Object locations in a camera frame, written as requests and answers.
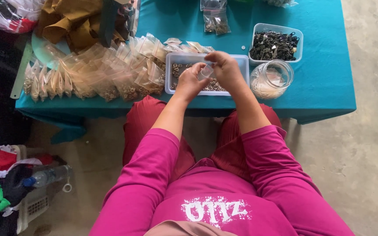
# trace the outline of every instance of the person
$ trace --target person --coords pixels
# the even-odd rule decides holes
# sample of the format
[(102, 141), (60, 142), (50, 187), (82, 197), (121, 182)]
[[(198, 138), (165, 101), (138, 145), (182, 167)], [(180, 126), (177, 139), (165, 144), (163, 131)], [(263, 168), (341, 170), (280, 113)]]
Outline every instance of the person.
[(236, 104), (215, 152), (195, 163), (182, 136), (187, 106), (211, 82), (198, 81), (206, 64), (196, 63), (167, 104), (149, 96), (134, 103), (123, 127), (124, 167), (90, 235), (142, 236), (166, 220), (238, 236), (354, 235), (290, 153), (277, 115), (258, 103), (237, 62), (219, 51), (205, 60)]

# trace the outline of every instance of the laundry basket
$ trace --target laundry basket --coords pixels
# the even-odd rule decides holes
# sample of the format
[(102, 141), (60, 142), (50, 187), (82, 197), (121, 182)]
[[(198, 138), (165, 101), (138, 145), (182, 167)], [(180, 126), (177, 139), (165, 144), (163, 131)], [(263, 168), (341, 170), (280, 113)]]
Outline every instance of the laundry basket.
[[(24, 145), (12, 145), (17, 151), (17, 161), (27, 159), (27, 148)], [(31, 191), (21, 202), (18, 211), (17, 234), (23, 232), (29, 222), (40, 216), (49, 208), (46, 186)]]

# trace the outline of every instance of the table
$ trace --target table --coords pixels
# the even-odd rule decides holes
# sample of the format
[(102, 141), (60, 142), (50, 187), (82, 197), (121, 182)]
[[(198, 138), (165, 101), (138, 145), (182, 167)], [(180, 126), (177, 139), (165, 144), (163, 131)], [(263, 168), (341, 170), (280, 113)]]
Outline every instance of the table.
[[(199, 0), (142, 0), (137, 36), (150, 32), (162, 42), (169, 37), (196, 41), (229, 54), (247, 55), (257, 23), (299, 29), (304, 34), (303, 58), (292, 64), (294, 82), (280, 98), (260, 100), (274, 108), (281, 118), (299, 124), (348, 114), (356, 110), (348, 45), (340, 0), (301, 0), (295, 7), (276, 8), (257, 1), (252, 4), (228, 1), (230, 34), (204, 33)], [(168, 101), (171, 95), (159, 99)], [(63, 128), (52, 143), (71, 141), (85, 133), (84, 118), (116, 118), (126, 115), (132, 103), (116, 99), (106, 103), (97, 96), (82, 101), (76, 97), (34, 103), (21, 94), (16, 108), (34, 119)], [(187, 116), (220, 117), (235, 108), (231, 97), (197, 96)]]

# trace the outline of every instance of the pink long-sleeve shirt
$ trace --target pink long-sleeve shirt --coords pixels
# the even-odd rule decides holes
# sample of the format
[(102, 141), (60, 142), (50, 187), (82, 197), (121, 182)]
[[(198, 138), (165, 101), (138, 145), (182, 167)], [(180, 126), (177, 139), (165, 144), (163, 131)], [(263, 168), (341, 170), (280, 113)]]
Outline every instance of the pink long-sleeve shirt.
[(265, 126), (242, 135), (252, 183), (199, 161), (168, 184), (179, 153), (170, 132), (148, 131), (107, 193), (90, 236), (142, 236), (165, 220), (202, 221), (238, 236), (352, 236), (284, 142)]

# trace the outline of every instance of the small plastic cup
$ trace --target small plastic cup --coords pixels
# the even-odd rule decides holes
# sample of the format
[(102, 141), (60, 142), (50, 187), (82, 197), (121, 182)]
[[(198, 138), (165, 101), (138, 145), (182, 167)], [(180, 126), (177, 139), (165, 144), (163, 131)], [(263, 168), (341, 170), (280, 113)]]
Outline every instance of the small plastic cup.
[(207, 65), (201, 70), (201, 72), (198, 73), (198, 80), (201, 81), (203, 79), (209, 78), (213, 72), (214, 69), (210, 65)]

